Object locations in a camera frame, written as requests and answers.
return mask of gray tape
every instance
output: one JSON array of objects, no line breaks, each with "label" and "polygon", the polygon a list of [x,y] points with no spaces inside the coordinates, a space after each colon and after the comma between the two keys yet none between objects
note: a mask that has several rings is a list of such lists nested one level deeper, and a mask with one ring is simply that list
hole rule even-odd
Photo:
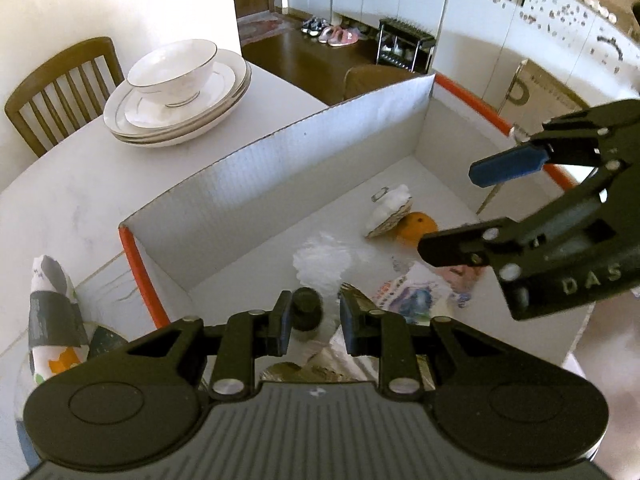
[{"label": "gray tape", "polygon": [[30,303],[29,348],[88,344],[80,309],[64,294],[34,290]]},{"label": "gray tape", "polygon": [[51,256],[42,257],[42,272],[60,294],[66,295],[65,271]]}]

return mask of textured gray surface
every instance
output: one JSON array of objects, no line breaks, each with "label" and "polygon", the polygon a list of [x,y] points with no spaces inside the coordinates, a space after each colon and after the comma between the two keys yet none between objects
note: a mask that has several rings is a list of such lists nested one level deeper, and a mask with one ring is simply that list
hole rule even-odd
[{"label": "textured gray surface", "polygon": [[444,440],[418,404],[370,383],[266,383],[257,397],[210,413],[186,446],[153,465],[110,474],[47,463],[33,480],[605,480],[585,462],[558,472],[506,471]]}]

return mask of doormat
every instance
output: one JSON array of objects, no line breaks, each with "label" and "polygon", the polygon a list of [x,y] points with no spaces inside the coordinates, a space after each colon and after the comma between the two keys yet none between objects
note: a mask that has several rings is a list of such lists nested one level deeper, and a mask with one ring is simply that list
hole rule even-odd
[{"label": "doormat", "polygon": [[238,19],[240,46],[300,28],[300,21],[274,12],[260,12]]}]

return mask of pink shoe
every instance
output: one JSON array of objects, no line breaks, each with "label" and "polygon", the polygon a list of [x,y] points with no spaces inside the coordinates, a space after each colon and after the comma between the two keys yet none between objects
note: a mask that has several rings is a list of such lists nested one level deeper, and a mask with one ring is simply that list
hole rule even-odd
[{"label": "pink shoe", "polygon": [[340,27],[329,26],[325,27],[320,36],[318,36],[318,43],[326,43],[334,35],[335,29]]},{"label": "pink shoe", "polygon": [[356,41],[358,41],[358,35],[355,32],[339,28],[328,43],[331,46],[347,46],[354,44]]}]

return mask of metal rack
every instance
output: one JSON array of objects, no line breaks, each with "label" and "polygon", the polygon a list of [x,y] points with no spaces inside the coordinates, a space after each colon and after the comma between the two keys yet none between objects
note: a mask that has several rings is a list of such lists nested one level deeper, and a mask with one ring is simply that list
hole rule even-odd
[{"label": "metal rack", "polygon": [[[382,41],[385,34],[394,38],[394,47],[398,45],[398,40],[409,44],[415,48],[411,62],[397,56],[393,52],[382,52]],[[378,52],[376,54],[376,64],[389,64],[404,68],[409,72],[427,73],[433,57],[433,47],[436,39],[432,34],[414,27],[410,23],[402,22],[393,18],[382,18],[380,20],[380,38],[378,40]],[[424,68],[417,69],[418,54],[424,52],[427,56]]]}]

